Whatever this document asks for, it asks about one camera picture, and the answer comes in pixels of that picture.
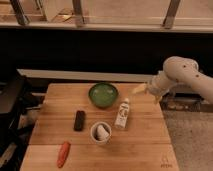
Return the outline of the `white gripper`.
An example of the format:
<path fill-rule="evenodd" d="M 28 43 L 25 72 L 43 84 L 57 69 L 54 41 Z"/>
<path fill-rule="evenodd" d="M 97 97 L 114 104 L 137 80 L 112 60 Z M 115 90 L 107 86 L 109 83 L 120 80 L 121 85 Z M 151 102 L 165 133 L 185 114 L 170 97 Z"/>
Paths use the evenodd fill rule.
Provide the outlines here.
<path fill-rule="evenodd" d="M 164 73 L 159 73 L 155 75 L 147 85 L 143 83 L 135 87 L 132 93 L 146 93 L 148 89 L 149 93 L 155 96 L 154 104 L 158 104 L 162 100 L 162 96 L 165 95 L 173 85 L 174 82 Z"/>

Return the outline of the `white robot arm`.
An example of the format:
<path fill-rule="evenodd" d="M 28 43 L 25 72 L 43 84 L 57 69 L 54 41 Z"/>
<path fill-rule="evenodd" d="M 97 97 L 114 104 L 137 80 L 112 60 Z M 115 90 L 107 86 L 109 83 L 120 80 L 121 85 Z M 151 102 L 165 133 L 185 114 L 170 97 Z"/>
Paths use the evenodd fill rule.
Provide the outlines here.
<path fill-rule="evenodd" d="M 163 70 L 153 76 L 147 84 L 140 84 L 133 94 L 149 92 L 159 102 L 171 88 L 186 84 L 206 101 L 213 104 L 213 78 L 199 71 L 198 63 L 190 58 L 172 56 L 163 63 Z"/>

